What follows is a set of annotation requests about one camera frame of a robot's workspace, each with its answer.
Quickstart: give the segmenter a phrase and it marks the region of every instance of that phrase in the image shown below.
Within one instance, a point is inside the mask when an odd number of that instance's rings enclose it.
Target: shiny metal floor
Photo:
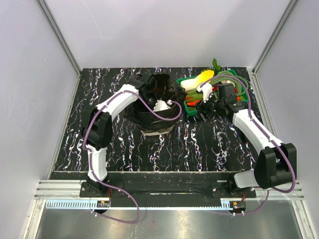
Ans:
[[[258,206],[247,202],[248,211]],[[135,211],[106,214],[131,220]],[[289,201],[268,201],[253,215],[232,217],[222,211],[142,211],[141,222],[128,225],[95,217],[90,211],[45,209],[37,239],[300,239]]]

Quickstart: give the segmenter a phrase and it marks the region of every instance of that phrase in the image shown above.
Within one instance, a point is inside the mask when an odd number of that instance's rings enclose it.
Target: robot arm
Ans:
[[[170,107],[161,100],[156,100],[152,91],[157,87],[156,79],[151,74],[143,74],[140,79],[130,78],[127,84],[124,84],[121,89],[112,97],[101,104],[98,104],[90,114],[90,116],[82,121],[82,136],[87,133],[88,125],[91,123],[93,116],[98,110],[104,107],[102,112],[96,118],[92,129],[87,138],[86,147],[90,149],[89,154],[92,154],[92,168],[89,165],[88,177],[96,182],[97,180],[92,174],[101,181],[107,176],[106,170],[106,148],[110,144],[113,136],[112,121],[116,116],[124,110],[129,104],[138,100],[138,96],[148,102],[148,106],[154,111],[169,109]]]
[[[211,117],[216,114],[227,117],[238,128],[238,133],[243,134],[259,154],[254,170],[235,174],[234,180],[238,188],[259,186],[267,189],[292,182],[292,173],[273,142],[285,153],[295,176],[297,176],[296,148],[291,143],[284,144],[273,136],[252,111],[251,115],[249,114],[247,103],[237,101],[233,84],[218,85],[219,99],[215,98],[209,83],[198,86],[197,91],[203,93],[203,101],[196,105],[199,113],[206,112]]]

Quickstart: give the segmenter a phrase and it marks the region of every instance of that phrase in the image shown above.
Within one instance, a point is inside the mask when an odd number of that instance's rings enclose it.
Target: green leaf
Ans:
[[[217,72],[221,70],[221,66],[217,64],[216,58],[213,59],[213,67],[214,67],[214,70]]]
[[[213,59],[213,67],[215,68],[215,69],[217,69],[217,60],[216,60],[216,58],[214,58]]]

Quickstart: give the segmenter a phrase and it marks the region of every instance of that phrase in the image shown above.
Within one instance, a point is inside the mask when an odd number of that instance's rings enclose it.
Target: black mounting bracket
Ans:
[[[108,178],[105,178],[103,182],[108,183]],[[113,181],[113,186],[117,186],[123,188],[123,182]],[[82,182],[81,190],[80,190],[80,198],[100,198],[100,197],[108,197],[108,187],[95,182],[86,176],[86,181]],[[117,190],[112,191],[112,198],[122,197],[122,192]]]
[[[84,137],[88,127],[92,121],[92,118],[97,113],[96,107],[91,107],[83,112],[82,117],[82,136]],[[112,116],[108,112],[101,112],[96,118],[91,131],[88,135],[87,144],[92,145],[99,150],[105,148],[112,141],[113,128],[112,128]]]
[[[233,174],[228,175],[227,182],[212,183],[213,198],[255,198],[256,192],[252,188],[238,188]]]
[[[157,102],[156,95],[152,93],[158,82],[153,74],[143,73],[137,74],[129,78],[126,84],[134,86],[139,90],[139,95],[148,103],[149,107],[153,108]]]
[[[288,158],[297,177],[297,150],[292,143],[280,146]],[[260,151],[254,170],[255,178],[263,189],[292,182],[292,174],[282,155],[276,148],[265,148]]]

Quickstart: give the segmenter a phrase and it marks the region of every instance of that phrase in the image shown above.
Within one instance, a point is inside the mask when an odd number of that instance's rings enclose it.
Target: black marble surface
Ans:
[[[54,166],[54,174],[78,174],[88,170],[88,156],[82,150],[83,139],[80,134],[85,108],[105,101],[137,73],[167,73],[174,79],[179,79],[198,75],[203,69],[205,68],[84,69]],[[249,81],[246,68],[225,69],[233,69]],[[252,87],[249,91],[252,109],[260,119]],[[253,168],[254,158],[258,157],[250,143],[244,143],[237,137],[234,125],[221,117],[202,122],[183,112],[171,133],[144,136],[121,113],[113,121],[113,132],[112,143],[107,148],[108,171],[240,171]]]

